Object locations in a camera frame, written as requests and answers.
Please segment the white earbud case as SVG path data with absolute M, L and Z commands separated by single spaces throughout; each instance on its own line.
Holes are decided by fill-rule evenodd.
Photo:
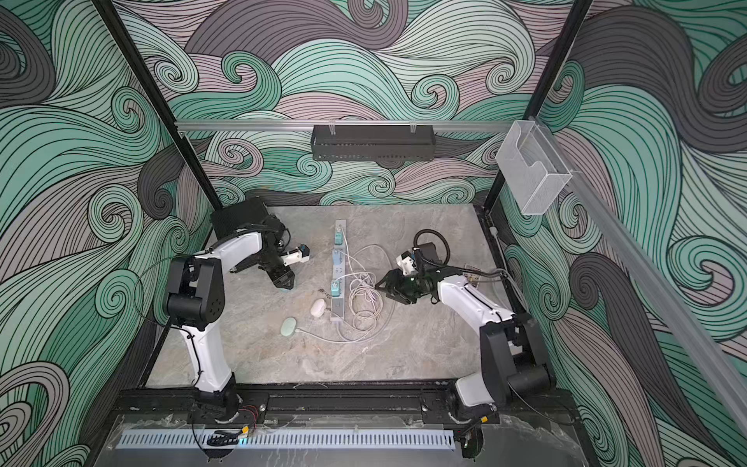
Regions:
M 327 302 L 325 299 L 317 299 L 313 302 L 309 309 L 309 313 L 314 318 L 321 318 L 327 310 Z

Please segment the teal blue charger adapter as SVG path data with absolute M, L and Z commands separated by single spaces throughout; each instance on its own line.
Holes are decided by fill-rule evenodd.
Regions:
M 342 251 L 333 252 L 333 267 L 334 268 L 345 267 L 345 254 Z

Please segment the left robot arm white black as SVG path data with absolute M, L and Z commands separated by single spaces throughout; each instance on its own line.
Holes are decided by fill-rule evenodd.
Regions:
M 200 402 L 218 408 L 219 424 L 241 412 L 235 373 L 225 358 L 219 319 L 227 305 L 225 277 L 252 267 L 278 289 L 295 284 L 293 264 L 309 260 L 305 244 L 291 249 L 291 233 L 273 214 L 245 223 L 199 253 L 172 259 L 165 288 L 165 311 L 186 342 Z

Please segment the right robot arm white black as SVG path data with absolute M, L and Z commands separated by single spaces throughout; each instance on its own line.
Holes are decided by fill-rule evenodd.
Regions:
M 396 258 L 396 267 L 375 290 L 402 305 L 430 297 L 454 311 L 479 337 L 480 370 L 457 379 L 449 416 L 459 424 L 475 422 L 493 411 L 556 385 L 549 352 L 537 321 L 484 295 L 469 280 L 478 276 L 503 282 L 507 270 L 492 272 L 449 264 L 451 246 L 433 229 L 414 235 L 412 248 Z

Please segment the white power strip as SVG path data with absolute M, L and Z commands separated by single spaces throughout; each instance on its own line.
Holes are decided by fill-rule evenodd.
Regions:
M 348 247 L 346 243 L 346 221 L 345 220 L 337 220 L 335 222 L 335 231 L 342 231 L 344 233 L 344 244 L 343 245 L 334 245 L 333 241 L 333 249 L 332 249 L 332 260 L 333 260 L 333 252 L 334 251 L 342 251 L 345 254 L 345 267 L 344 268 L 334 268 L 332 269 L 332 280 L 331 283 L 335 280 L 338 280 L 340 282 L 340 287 L 342 288 L 342 293 L 340 293 L 340 297 L 333 297 L 331 294 L 331 287 L 330 287 L 330 294 L 331 294 L 331 303 L 330 303 L 330 310 L 331 310 L 331 320 L 333 322 L 342 322 L 344 321 L 345 317 L 345 280 L 347 278 L 347 253 L 348 253 Z

